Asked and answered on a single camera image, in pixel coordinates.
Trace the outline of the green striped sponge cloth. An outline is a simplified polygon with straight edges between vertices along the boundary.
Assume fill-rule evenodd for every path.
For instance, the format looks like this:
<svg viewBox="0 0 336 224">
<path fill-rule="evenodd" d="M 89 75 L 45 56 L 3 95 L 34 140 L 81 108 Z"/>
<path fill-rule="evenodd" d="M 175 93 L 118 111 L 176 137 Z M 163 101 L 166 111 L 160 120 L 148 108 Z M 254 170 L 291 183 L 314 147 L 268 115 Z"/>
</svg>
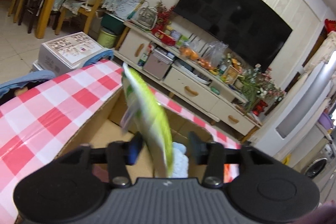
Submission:
<svg viewBox="0 0 336 224">
<path fill-rule="evenodd" d="M 173 175 L 173 139 L 163 107 L 137 71 L 123 63 L 122 87 L 127 110 L 121 119 L 124 131 L 135 123 L 151 154 L 154 175 L 168 178 Z"/>
</svg>

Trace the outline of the light blue fluffy towel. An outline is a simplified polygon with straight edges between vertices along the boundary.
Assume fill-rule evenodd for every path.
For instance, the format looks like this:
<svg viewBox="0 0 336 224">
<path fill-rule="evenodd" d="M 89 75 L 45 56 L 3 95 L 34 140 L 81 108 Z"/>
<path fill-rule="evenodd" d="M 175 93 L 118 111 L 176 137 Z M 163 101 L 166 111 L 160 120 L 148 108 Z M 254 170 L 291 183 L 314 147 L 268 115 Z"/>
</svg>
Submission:
<svg viewBox="0 0 336 224">
<path fill-rule="evenodd" d="M 187 148 L 181 143 L 173 142 L 173 174 L 172 178 L 188 178 L 189 158 Z"/>
</svg>

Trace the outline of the cardboard box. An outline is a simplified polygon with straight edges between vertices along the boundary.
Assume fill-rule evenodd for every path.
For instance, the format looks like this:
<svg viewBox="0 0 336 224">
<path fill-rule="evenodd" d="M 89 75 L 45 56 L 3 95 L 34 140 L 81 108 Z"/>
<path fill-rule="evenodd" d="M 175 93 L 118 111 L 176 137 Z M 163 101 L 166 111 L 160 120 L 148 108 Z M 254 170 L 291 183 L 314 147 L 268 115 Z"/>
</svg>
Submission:
<svg viewBox="0 0 336 224">
<path fill-rule="evenodd" d="M 20 223 L 115 223 L 126 217 L 126 205 L 135 213 L 147 214 L 150 223 L 163 213 L 177 212 L 180 205 L 188 210 L 192 205 L 202 208 L 201 213 L 210 212 L 204 198 L 214 197 L 222 201 L 220 213 L 228 210 L 226 218 L 236 223 L 239 215 L 230 205 L 224 192 L 202 185 L 205 165 L 196 165 L 191 155 L 189 132 L 173 141 L 186 146 L 189 158 L 188 178 L 158 178 L 154 175 L 151 154 L 143 142 L 143 148 L 135 165 L 126 165 L 127 143 L 137 131 L 132 124 L 128 132 L 118 129 L 121 137 L 112 137 L 112 142 L 102 147 L 82 143 L 22 179 L 15 187 L 13 200 L 18 210 Z M 213 147 L 215 157 L 223 158 L 223 146 L 214 139 L 198 137 Z"/>
</svg>

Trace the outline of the orange white plastic package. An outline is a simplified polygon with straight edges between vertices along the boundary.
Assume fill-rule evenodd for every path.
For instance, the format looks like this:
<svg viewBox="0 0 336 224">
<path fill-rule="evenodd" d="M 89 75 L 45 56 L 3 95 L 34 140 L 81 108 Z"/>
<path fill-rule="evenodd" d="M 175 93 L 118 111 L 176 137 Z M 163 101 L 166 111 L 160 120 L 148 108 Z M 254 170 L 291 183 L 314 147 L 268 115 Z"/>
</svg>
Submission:
<svg viewBox="0 0 336 224">
<path fill-rule="evenodd" d="M 224 184 L 232 182 L 239 175 L 238 164 L 224 164 Z"/>
</svg>

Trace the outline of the cream TV cabinet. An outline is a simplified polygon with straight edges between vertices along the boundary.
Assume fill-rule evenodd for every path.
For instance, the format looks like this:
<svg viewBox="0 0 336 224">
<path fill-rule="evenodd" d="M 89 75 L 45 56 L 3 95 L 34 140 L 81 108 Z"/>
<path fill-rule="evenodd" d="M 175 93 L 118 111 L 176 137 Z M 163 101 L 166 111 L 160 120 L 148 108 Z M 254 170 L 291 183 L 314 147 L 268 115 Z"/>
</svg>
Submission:
<svg viewBox="0 0 336 224">
<path fill-rule="evenodd" d="M 243 95 L 196 62 L 185 59 L 176 48 L 163 44 L 151 32 L 130 22 L 125 22 L 124 26 L 125 29 L 115 46 L 117 58 L 169 91 L 170 98 L 180 98 L 207 116 L 211 125 L 226 126 L 227 132 L 232 135 L 239 134 L 239 139 L 253 135 L 262 127 L 258 118 L 244 112 L 241 104 L 247 100 Z M 161 80 L 143 70 L 155 48 L 175 56 L 170 69 Z"/>
</svg>

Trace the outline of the small framed picture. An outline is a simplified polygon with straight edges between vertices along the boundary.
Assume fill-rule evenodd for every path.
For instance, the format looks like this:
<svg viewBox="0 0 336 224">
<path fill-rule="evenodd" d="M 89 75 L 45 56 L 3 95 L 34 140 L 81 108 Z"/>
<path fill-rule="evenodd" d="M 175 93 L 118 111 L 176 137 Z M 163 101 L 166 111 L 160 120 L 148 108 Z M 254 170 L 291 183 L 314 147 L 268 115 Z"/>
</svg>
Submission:
<svg viewBox="0 0 336 224">
<path fill-rule="evenodd" d="M 235 83 L 239 75 L 240 75 L 240 72 L 236 68 L 234 68 L 232 65 L 230 65 L 223 75 L 224 82 L 226 84 L 232 85 Z"/>
</svg>

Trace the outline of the potted flower plant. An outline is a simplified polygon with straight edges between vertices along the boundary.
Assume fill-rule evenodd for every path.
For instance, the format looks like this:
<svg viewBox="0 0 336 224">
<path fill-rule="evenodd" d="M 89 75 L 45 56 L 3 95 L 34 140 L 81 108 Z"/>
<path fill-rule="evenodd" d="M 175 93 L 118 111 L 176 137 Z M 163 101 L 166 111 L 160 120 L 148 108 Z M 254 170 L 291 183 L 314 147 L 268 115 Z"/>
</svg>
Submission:
<svg viewBox="0 0 336 224">
<path fill-rule="evenodd" d="M 286 96 L 286 92 L 275 84 L 271 71 L 271 68 L 267 68 L 262 72 L 261 65 L 256 64 L 253 69 L 247 69 L 239 76 L 243 85 L 241 93 L 247 99 L 245 113 L 250 113 L 260 100 L 280 102 Z"/>
</svg>

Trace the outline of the pink small appliance box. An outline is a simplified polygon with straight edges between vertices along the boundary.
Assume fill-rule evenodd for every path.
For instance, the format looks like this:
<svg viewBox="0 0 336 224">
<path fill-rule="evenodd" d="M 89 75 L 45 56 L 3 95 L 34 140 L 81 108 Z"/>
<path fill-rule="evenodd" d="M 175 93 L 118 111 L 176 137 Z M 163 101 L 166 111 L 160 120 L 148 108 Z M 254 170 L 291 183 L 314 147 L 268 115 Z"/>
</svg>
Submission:
<svg viewBox="0 0 336 224">
<path fill-rule="evenodd" d="M 161 80 L 174 62 L 174 57 L 170 52 L 155 48 L 145 62 L 143 70 L 156 79 Z"/>
</svg>

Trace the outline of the bag of oranges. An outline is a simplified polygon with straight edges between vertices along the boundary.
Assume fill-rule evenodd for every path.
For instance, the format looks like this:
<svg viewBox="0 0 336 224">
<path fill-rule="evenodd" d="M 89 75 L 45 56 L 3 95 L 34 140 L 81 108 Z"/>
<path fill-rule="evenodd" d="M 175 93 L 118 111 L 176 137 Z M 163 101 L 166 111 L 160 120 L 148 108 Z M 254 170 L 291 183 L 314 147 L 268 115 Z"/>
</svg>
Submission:
<svg viewBox="0 0 336 224">
<path fill-rule="evenodd" d="M 182 56 L 192 61 L 197 62 L 206 70 L 214 70 L 222 61 L 223 55 L 228 48 L 228 44 L 220 41 L 206 43 L 203 50 L 197 51 L 197 44 L 194 42 L 184 43 L 179 48 Z"/>
</svg>

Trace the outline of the red white checkered tablecloth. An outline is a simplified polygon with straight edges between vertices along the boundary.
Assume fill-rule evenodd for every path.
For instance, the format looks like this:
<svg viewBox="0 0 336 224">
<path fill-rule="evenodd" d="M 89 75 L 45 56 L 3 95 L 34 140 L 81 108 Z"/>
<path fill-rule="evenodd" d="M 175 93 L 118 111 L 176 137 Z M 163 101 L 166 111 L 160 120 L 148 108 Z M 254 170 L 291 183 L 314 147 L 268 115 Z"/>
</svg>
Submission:
<svg viewBox="0 0 336 224">
<path fill-rule="evenodd" d="M 14 223 L 18 211 L 13 202 L 17 183 L 53 160 L 82 143 L 97 147 L 121 137 L 118 123 L 126 109 L 121 87 L 119 65 L 102 61 L 95 65 L 72 71 L 49 80 L 1 106 L 1 223 Z M 238 143 L 223 135 L 194 113 L 172 99 L 151 88 L 157 101 L 166 108 L 174 137 L 182 137 L 195 130 L 207 140 L 214 139 L 228 148 L 236 149 Z M 151 218 L 153 223 L 230 223 L 220 213 L 222 201 L 214 197 L 204 198 L 207 211 L 192 205 L 187 215 L 186 205 L 177 212 L 163 213 Z M 135 209 L 122 205 L 116 213 L 126 209 L 126 217 L 115 223 L 150 223 L 147 214 L 135 213 Z"/>
</svg>

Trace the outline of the white floor air conditioner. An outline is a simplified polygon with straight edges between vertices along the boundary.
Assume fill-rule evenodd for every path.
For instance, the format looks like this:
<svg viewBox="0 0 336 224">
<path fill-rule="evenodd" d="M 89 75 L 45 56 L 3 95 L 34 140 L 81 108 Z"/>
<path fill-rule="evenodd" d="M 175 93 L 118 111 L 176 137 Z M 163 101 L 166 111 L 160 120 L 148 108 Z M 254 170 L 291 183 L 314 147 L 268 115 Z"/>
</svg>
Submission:
<svg viewBox="0 0 336 224">
<path fill-rule="evenodd" d="M 274 156 L 298 135 L 331 91 L 335 72 L 335 51 L 329 61 L 321 61 L 310 74 L 302 76 L 299 88 L 293 88 L 279 104 L 279 109 L 264 122 L 250 139 L 251 145 Z"/>
</svg>

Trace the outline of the green waste bin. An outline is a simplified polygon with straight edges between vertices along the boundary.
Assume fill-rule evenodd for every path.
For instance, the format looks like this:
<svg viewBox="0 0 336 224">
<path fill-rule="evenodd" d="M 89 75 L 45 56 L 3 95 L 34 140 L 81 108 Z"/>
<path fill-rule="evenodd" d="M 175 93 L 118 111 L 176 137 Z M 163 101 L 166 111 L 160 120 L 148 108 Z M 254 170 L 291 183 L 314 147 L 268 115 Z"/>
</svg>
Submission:
<svg viewBox="0 0 336 224">
<path fill-rule="evenodd" d="M 105 48 L 113 48 L 116 40 L 117 40 L 117 35 L 114 32 L 104 27 L 100 28 L 97 42 L 101 46 Z"/>
</svg>

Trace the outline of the red gift box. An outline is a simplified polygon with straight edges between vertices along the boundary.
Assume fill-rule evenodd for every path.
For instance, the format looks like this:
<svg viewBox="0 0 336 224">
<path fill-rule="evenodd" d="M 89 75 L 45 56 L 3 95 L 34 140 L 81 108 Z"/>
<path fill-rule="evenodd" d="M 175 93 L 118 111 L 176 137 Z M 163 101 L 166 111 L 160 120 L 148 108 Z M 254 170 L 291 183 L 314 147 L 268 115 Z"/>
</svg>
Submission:
<svg viewBox="0 0 336 224">
<path fill-rule="evenodd" d="M 165 34 L 159 29 L 153 29 L 152 34 L 159 39 L 163 44 L 166 44 L 167 46 L 175 46 L 176 41 L 174 38 L 172 38 L 170 35 Z"/>
</svg>

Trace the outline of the front load washing machine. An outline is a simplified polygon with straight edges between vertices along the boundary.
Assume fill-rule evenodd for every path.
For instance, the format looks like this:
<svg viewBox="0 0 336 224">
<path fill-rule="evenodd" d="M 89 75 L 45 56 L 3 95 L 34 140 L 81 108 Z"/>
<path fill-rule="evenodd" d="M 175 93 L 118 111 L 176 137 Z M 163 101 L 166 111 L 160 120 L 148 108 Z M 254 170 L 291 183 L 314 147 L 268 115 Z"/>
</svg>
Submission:
<svg viewBox="0 0 336 224">
<path fill-rule="evenodd" d="M 313 180 L 325 171 L 334 158 L 333 146 L 328 143 L 308 161 L 307 165 L 301 170 L 301 173 Z"/>
</svg>

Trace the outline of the white printed storage box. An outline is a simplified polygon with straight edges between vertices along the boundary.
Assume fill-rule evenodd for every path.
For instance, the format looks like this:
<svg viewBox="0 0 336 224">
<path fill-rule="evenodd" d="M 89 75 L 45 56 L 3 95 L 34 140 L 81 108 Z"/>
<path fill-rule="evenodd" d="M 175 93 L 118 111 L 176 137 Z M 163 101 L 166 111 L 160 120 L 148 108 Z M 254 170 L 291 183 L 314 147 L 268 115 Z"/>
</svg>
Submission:
<svg viewBox="0 0 336 224">
<path fill-rule="evenodd" d="M 81 68 L 87 60 L 105 50 L 84 32 L 57 37 L 41 44 L 32 70 L 49 70 L 60 76 Z"/>
</svg>

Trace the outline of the purple plastic basin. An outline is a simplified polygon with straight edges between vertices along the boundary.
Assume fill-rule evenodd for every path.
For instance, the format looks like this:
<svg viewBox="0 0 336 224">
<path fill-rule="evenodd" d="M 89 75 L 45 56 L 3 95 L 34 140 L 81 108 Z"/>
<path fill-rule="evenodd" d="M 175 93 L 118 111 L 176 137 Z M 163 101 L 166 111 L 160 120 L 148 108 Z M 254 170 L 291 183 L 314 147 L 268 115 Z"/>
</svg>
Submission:
<svg viewBox="0 0 336 224">
<path fill-rule="evenodd" d="M 333 120 L 326 114 L 322 113 L 318 119 L 318 122 L 324 127 L 326 130 L 331 130 L 334 128 Z"/>
</svg>

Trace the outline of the red berry bouquet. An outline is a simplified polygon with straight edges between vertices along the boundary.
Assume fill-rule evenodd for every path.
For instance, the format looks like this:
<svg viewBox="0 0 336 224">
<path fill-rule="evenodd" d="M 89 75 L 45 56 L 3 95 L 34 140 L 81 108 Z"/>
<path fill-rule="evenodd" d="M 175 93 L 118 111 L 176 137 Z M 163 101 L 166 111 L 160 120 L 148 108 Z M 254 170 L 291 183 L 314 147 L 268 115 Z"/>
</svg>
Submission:
<svg viewBox="0 0 336 224">
<path fill-rule="evenodd" d="M 175 6 L 167 8 L 163 1 L 159 0 L 155 8 L 157 9 L 157 22 L 155 28 L 163 31 L 173 20 Z"/>
</svg>

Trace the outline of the black flat screen television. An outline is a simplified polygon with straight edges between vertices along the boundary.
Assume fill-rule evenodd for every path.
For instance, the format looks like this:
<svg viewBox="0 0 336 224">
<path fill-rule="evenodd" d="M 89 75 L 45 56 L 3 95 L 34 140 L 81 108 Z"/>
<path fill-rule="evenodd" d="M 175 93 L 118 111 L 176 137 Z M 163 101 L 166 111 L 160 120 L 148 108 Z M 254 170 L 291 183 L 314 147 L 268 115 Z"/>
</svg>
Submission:
<svg viewBox="0 0 336 224">
<path fill-rule="evenodd" d="M 179 0 L 174 12 L 265 71 L 291 27 L 262 0 Z"/>
</svg>

